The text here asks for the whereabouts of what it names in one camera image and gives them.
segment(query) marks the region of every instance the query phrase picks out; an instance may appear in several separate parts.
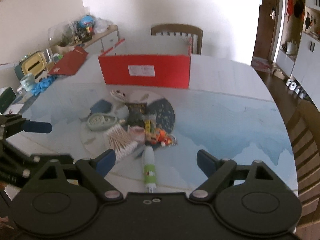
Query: person's hand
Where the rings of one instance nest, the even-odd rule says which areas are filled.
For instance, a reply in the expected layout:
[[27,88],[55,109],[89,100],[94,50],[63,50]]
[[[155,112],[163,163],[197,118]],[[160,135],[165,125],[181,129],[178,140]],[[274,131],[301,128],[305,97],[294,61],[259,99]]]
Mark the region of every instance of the person's hand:
[[0,181],[0,190],[4,190],[6,186],[6,183]]

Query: doormat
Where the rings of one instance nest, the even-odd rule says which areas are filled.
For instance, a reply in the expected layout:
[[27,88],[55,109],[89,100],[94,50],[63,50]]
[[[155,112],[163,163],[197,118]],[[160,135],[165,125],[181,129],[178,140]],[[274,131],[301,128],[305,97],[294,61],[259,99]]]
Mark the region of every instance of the doormat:
[[263,58],[259,57],[252,57],[251,66],[258,71],[266,72],[266,73],[272,73],[272,65]]

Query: cardboard box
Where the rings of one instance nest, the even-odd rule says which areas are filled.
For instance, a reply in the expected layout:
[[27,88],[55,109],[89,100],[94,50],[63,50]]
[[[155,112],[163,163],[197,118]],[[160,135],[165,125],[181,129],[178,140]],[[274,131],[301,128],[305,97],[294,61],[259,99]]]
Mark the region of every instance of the cardboard box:
[[16,94],[11,87],[0,89],[0,114],[3,114],[16,99]]
[[137,43],[120,40],[99,63],[106,84],[187,89],[190,54],[188,37],[150,36]]

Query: table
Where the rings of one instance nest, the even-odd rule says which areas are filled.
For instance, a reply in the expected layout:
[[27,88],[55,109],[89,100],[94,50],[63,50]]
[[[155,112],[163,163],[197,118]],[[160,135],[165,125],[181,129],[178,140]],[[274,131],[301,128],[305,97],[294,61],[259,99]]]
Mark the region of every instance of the table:
[[[114,103],[112,89],[128,94],[147,90],[173,106],[173,134],[179,144],[155,151],[159,192],[190,194],[204,182],[206,176],[196,165],[196,153],[204,149],[238,164],[262,160],[297,194],[292,148],[276,104],[253,68],[224,59],[192,55],[190,89],[180,90],[106,85],[98,58],[92,56],[76,75],[57,80],[23,114],[34,121],[51,122],[52,133],[21,132],[9,141],[22,149],[34,144],[38,151],[71,153],[75,159],[93,157],[81,142],[77,112],[100,98]],[[22,137],[28,146],[21,144]],[[143,192],[141,171],[141,159],[130,156],[106,179],[124,194]]]

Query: green box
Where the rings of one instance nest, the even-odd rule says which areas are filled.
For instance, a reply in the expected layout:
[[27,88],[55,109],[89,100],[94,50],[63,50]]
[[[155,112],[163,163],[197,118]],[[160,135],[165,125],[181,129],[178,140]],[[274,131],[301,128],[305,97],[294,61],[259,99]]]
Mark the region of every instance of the green box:
[[16,99],[16,94],[11,87],[0,89],[0,114],[3,114]]

